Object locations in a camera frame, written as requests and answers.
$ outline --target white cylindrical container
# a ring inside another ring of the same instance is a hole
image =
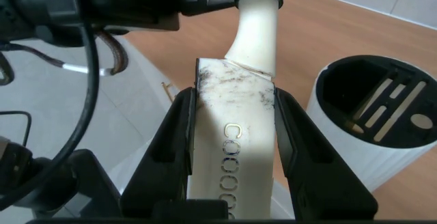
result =
[[[374,191],[436,145],[436,87],[407,63],[353,56],[321,71],[307,113]]]

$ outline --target white plastic part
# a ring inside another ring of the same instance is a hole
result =
[[[274,85],[219,59],[200,59],[188,198],[223,199],[230,219],[269,219]]]
[[[316,85],[317,81],[307,107],[309,117],[371,192],[437,144],[433,142],[418,148],[396,149],[362,141],[326,116],[317,99]]]
[[[274,77],[278,0],[239,0],[238,9],[240,24],[237,36],[225,59]]]

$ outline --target white cable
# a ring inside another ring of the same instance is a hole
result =
[[[74,72],[88,74],[88,67],[86,67],[86,66],[77,66],[74,64],[63,64],[62,68],[64,70],[70,70],[70,71],[74,71]],[[111,76],[112,75],[111,71],[112,71],[112,68],[101,68],[99,70],[99,75],[100,76]]]

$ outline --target black cable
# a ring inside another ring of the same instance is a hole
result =
[[[93,30],[90,25],[84,24],[81,27],[81,33],[83,38],[83,44],[87,52],[88,62],[88,88],[87,96],[85,98],[85,104],[82,110],[81,117],[68,139],[67,143],[62,147],[58,154],[51,161],[50,165],[44,168],[40,173],[24,183],[21,187],[14,189],[4,197],[0,199],[0,211],[5,210],[19,199],[22,199],[28,195],[33,189],[41,184],[44,184],[58,169],[63,165],[68,157],[76,149],[77,145],[81,141],[85,131],[88,128],[91,118],[96,108],[97,96],[98,96],[98,84],[99,84],[99,65],[98,65],[98,52],[96,43],[94,42]]]
[[[27,126],[23,146],[26,147],[27,139],[29,138],[30,127],[32,126],[32,116],[26,111],[0,111],[0,115],[25,115],[27,117]]]
[[[44,53],[34,49],[33,47],[25,46],[22,44],[15,44],[15,43],[0,44],[0,51],[6,51],[6,52],[25,51],[25,52],[31,53],[31,54],[39,57],[40,59],[44,60],[48,64],[51,64],[51,65],[56,66],[58,68],[62,68],[62,65],[65,64],[63,61],[61,61],[59,59],[55,59],[53,57],[50,57],[47,54],[44,54]]]

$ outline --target wooden floor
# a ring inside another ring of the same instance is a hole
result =
[[[238,26],[237,9],[181,18],[178,32],[127,38],[180,89],[193,86],[198,57],[223,58]],[[277,87],[306,107],[318,72],[360,54],[408,61],[437,76],[437,31],[335,0],[285,0],[279,12]],[[276,158],[274,176],[282,176]],[[437,148],[377,189],[379,219],[437,219]]]

